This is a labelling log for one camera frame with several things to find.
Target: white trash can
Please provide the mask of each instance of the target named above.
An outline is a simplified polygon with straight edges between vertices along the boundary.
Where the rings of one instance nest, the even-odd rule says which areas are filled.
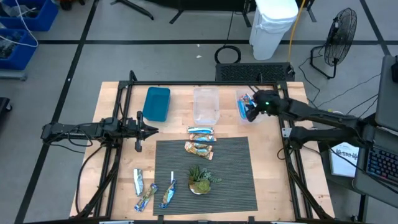
[[[296,20],[299,9],[295,0],[256,0],[256,4],[249,43],[256,60],[267,60]]]

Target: blue plastic container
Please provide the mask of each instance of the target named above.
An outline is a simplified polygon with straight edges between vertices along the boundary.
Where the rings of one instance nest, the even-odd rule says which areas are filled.
[[[142,114],[149,121],[166,121],[170,104],[170,89],[149,87]]]
[[[8,6],[16,6],[15,0],[3,0]],[[19,5],[26,5],[29,8],[40,9],[39,15],[35,18],[26,18],[24,21],[31,31],[49,31],[55,16],[58,14],[58,7],[51,0],[18,0]],[[0,17],[0,22],[7,28],[25,29],[20,17]]]
[[[20,33],[21,39],[20,43],[35,45],[35,40],[30,36],[26,30],[22,29],[0,29],[0,35],[12,36],[15,32]],[[29,47],[24,45],[16,45],[14,50],[8,58],[0,58],[0,69],[13,69],[13,70],[23,70],[29,63],[30,58],[35,52],[36,47]]]

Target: black floor stripe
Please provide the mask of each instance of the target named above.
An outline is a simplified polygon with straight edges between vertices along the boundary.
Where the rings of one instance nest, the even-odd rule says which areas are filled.
[[[388,50],[387,44],[384,41],[379,28],[377,27],[376,21],[374,20],[371,11],[369,10],[368,4],[366,4],[365,0],[359,0],[359,1],[361,2],[363,10],[365,11],[366,17],[368,17],[368,20],[372,26],[374,34],[376,35],[378,41],[380,42],[381,49],[383,49],[384,55],[390,55],[390,51]]]
[[[398,40],[386,40],[387,45],[398,45]],[[40,40],[40,44],[79,44],[80,40]],[[293,45],[323,45],[325,40],[293,40]],[[178,44],[249,44],[248,40],[85,40],[88,45],[178,45]],[[288,45],[289,40],[281,40]],[[353,45],[378,45],[378,40],[354,40]]]
[[[80,44],[80,40],[38,40],[39,44]]]
[[[72,64],[70,65],[70,69],[69,69],[67,78],[65,79],[65,84],[63,85],[63,88],[62,88],[62,91],[61,91],[61,95],[60,95],[60,98],[58,100],[57,107],[55,108],[52,121],[58,121],[58,119],[59,119],[59,117],[61,115],[63,104],[64,104],[65,99],[67,97],[67,93],[68,93],[70,84],[72,82],[73,75],[75,74],[76,66],[77,66],[77,63],[78,63],[80,55],[81,55],[81,50],[83,49],[84,41],[87,38],[88,30],[90,29],[90,25],[91,25],[91,23],[93,21],[94,14],[95,14],[95,11],[96,11],[96,8],[97,8],[97,5],[98,5],[98,1],[99,0],[94,0],[93,1],[93,5],[91,7],[90,14],[88,15],[85,28],[84,28],[83,33],[82,33],[81,38],[80,38],[79,45],[77,47],[75,56],[74,56],[74,58],[72,60]],[[40,173],[42,171],[42,168],[43,168],[43,165],[44,165],[44,162],[45,162],[45,158],[47,157],[48,151],[49,151],[49,146],[46,145],[46,144],[43,144],[42,149],[41,149],[40,154],[39,154],[39,157],[37,158],[37,162],[36,162],[36,165],[34,167],[34,170],[33,170],[33,173],[32,173],[32,177],[30,178],[30,181],[28,183],[27,189],[25,191],[24,198],[22,199],[22,203],[21,203],[21,205],[19,207],[18,214],[17,214],[17,217],[15,219],[15,223],[23,223],[24,220],[25,220],[25,216],[26,216],[26,213],[28,211],[30,201],[32,200],[32,196],[34,194],[34,191],[35,191],[35,188],[36,188],[36,185],[37,185],[37,181],[39,180]]]

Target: yellow cable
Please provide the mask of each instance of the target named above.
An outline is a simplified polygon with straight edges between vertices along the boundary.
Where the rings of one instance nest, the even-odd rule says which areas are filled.
[[[288,58],[287,58],[287,62],[290,62],[290,54],[292,53],[292,42],[293,42],[294,31],[296,30],[296,25],[297,25],[297,23],[298,23],[298,21],[299,21],[299,19],[300,19],[300,15],[301,15],[301,12],[303,11],[303,7],[304,7],[304,3],[305,3],[305,2],[306,2],[306,0],[302,0],[302,2],[301,2],[300,10],[298,11],[297,19],[296,19],[296,21],[294,22],[292,34],[290,35],[289,56],[288,56]]]

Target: succulent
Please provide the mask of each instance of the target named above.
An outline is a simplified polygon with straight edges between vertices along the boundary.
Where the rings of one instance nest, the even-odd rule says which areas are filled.
[[[195,193],[207,194],[211,190],[210,183],[220,182],[221,178],[212,177],[206,168],[200,169],[198,165],[189,168],[188,184]]]

